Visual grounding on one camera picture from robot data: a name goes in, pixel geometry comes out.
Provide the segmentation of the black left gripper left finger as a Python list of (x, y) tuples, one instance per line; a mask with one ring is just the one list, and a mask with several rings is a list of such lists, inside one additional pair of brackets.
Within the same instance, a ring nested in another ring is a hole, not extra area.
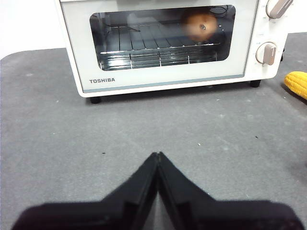
[(14, 230), (140, 230), (157, 193), (158, 154), (152, 153), (101, 201), (45, 203), (21, 213)]

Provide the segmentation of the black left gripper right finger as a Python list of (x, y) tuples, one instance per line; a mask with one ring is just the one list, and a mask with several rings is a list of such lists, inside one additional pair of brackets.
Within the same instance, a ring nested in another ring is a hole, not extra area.
[(157, 154), (159, 193), (177, 230), (302, 230), (291, 207), (269, 200), (216, 200)]

